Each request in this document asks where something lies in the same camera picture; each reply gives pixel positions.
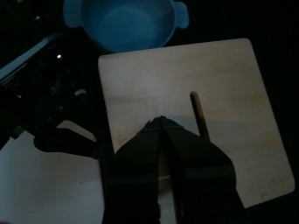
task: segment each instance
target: cutting board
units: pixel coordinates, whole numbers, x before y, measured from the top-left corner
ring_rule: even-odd
[[[232,39],[99,58],[115,151],[157,116],[199,134],[191,92],[200,97],[209,140],[232,160],[244,207],[295,189],[251,43]]]

